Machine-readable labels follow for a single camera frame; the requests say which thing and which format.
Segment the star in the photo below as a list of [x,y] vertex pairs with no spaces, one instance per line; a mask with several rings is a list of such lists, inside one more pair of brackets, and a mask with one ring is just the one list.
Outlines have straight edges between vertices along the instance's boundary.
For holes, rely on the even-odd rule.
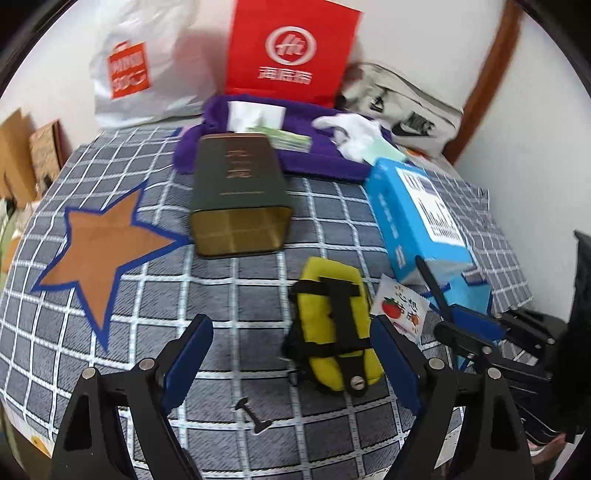
[[137,219],[137,207],[146,184],[141,183],[104,210],[67,207],[66,246],[31,289],[75,288],[105,351],[121,275],[190,243],[186,236]]

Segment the red bag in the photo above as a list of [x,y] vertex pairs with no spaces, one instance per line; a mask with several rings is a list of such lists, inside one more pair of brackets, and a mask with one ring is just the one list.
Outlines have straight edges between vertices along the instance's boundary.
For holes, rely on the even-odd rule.
[[238,0],[226,93],[334,106],[359,15],[331,0]]

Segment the white wall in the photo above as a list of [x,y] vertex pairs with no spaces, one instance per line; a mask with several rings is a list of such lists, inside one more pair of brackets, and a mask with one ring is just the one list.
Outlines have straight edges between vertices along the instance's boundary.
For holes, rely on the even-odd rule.
[[[492,42],[502,0],[369,0],[353,58],[377,60],[462,106]],[[201,0],[197,20],[223,85],[234,0]],[[78,0],[33,48],[0,99],[0,120],[19,106],[40,126],[60,118],[72,146],[97,131],[89,62],[98,0]]]
[[524,18],[511,67],[456,167],[491,209],[544,312],[568,318],[573,230],[591,233],[591,99],[554,41]]

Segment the brown wooden beam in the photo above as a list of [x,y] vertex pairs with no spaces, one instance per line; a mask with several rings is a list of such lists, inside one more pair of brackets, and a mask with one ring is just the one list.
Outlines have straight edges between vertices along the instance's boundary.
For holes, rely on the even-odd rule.
[[523,10],[514,0],[506,0],[495,41],[464,107],[464,117],[458,135],[443,150],[443,154],[452,165],[476,132],[501,85],[519,40],[522,14]]

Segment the yellow bag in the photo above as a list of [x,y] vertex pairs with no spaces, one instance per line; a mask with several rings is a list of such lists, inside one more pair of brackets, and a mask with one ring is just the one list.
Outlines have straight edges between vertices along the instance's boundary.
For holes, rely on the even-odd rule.
[[359,271],[310,257],[290,300],[296,315],[283,355],[320,390],[362,396],[384,370],[369,343],[369,297]]

